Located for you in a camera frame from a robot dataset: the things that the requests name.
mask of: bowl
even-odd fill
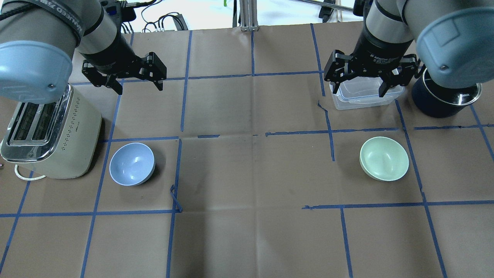
[[[360,166],[370,177],[384,182],[400,179],[409,167],[408,154],[388,137],[367,140],[360,149]]]
[[[121,147],[110,161],[110,176],[124,186],[140,185],[154,172],[153,151],[142,143],[130,143]]]

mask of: metal rod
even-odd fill
[[[353,8],[335,5],[335,4],[330,4],[330,3],[319,2],[316,0],[291,0],[291,1],[302,2],[302,3],[312,4],[312,5],[318,5],[318,6],[323,6],[323,7],[353,12]]]

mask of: blue bowl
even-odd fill
[[[110,175],[120,185],[140,185],[151,177],[155,165],[153,151],[148,146],[130,143],[113,155],[110,161]]]

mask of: toaster slot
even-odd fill
[[[18,123],[17,132],[14,136],[15,141],[23,141],[26,140],[29,134],[29,130],[31,129],[31,125],[36,116],[36,112],[38,110],[39,105],[34,103],[27,103],[24,107],[24,111],[22,113],[21,121]]]
[[[38,125],[34,132],[33,140],[45,140],[48,131],[51,127],[51,119],[53,118],[53,112],[55,111],[56,102],[45,104],[41,111]]]

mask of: robotic arm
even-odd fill
[[[116,78],[137,77],[162,90],[165,65],[153,52],[135,55],[112,21],[111,8],[115,4],[102,0],[5,0],[0,96],[36,104],[57,101],[72,72],[75,50],[86,59],[82,72],[97,87],[122,94]]]
[[[356,0],[355,11],[364,16],[364,28],[353,53],[334,50],[325,67],[333,93],[358,76],[380,77],[381,97],[407,85],[418,76],[420,64],[415,54],[404,55],[413,40],[431,78],[442,87],[494,79],[492,0]],[[393,74],[396,68],[399,74]]]

